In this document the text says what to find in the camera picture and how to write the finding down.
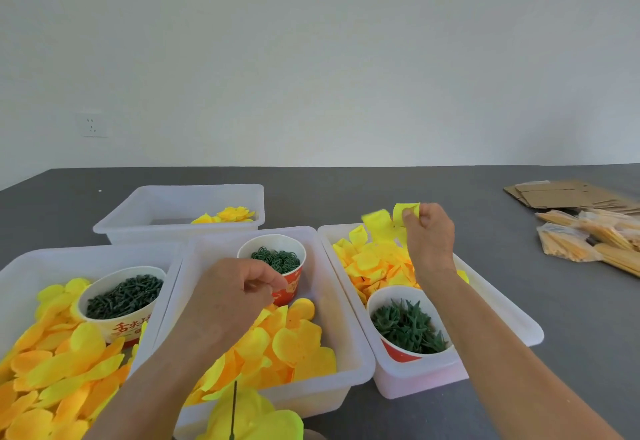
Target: wall socket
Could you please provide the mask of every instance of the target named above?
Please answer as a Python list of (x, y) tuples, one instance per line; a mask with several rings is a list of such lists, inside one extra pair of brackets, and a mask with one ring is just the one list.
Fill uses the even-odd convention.
[(106, 119), (101, 113), (76, 113), (76, 124), (83, 137), (109, 137)]

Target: gray table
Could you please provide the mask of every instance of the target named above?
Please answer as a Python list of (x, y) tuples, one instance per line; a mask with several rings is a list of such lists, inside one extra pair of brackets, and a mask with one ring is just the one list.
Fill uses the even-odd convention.
[[(93, 225), (145, 184), (261, 183), (264, 227), (357, 222), (396, 202), (436, 201), (456, 223), (456, 253), (545, 331), (535, 353), (622, 435), (637, 437), (640, 282), (603, 263), (545, 256), (533, 212), (502, 191), (561, 178), (640, 194), (640, 164), (52, 169), (0, 192), (0, 266), (38, 248), (107, 244)], [(369, 382), (305, 424), (332, 440), (497, 436), (468, 380), (393, 401)]]

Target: person's left hand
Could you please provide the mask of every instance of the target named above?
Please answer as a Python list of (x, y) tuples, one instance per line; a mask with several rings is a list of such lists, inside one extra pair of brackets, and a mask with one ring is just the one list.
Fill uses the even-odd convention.
[(273, 304), (271, 294), (286, 287), (286, 279), (263, 261), (223, 258), (196, 284), (173, 326), (172, 343), (195, 345), (197, 354), (217, 359)]

